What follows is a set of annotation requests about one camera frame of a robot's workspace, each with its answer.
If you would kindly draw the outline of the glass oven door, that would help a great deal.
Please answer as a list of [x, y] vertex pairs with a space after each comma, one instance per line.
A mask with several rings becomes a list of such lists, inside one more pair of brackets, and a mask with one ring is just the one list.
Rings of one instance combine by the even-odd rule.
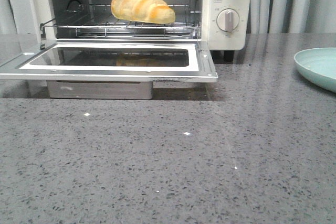
[[2, 79], [216, 82], [205, 43], [53, 41], [1, 65]]

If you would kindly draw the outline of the golden croissant bread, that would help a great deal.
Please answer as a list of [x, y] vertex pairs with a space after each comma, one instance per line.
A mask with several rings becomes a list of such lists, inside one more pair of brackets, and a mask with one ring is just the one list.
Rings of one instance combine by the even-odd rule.
[[176, 19], [164, 0], [112, 0], [111, 12], [117, 19], [142, 23], [170, 24]]

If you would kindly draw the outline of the lower oven knob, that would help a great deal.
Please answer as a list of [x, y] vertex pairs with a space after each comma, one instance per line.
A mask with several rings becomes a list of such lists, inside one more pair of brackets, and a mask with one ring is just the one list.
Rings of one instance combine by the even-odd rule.
[[225, 9], [218, 14], [216, 23], [220, 30], [231, 33], [239, 24], [239, 14], [234, 9]]

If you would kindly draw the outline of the grey curtain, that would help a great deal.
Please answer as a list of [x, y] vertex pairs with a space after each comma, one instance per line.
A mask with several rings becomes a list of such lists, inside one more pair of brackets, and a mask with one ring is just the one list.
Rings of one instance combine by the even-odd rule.
[[[29, 0], [1, 0], [1, 34], [37, 34]], [[334, 33], [335, 0], [251, 0], [251, 34]]]

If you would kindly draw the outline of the light green plate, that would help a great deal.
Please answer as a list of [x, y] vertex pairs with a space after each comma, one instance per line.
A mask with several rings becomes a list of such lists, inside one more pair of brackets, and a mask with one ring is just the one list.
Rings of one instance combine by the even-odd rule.
[[312, 48], [294, 56], [298, 72], [315, 85], [335, 93], [335, 48]]

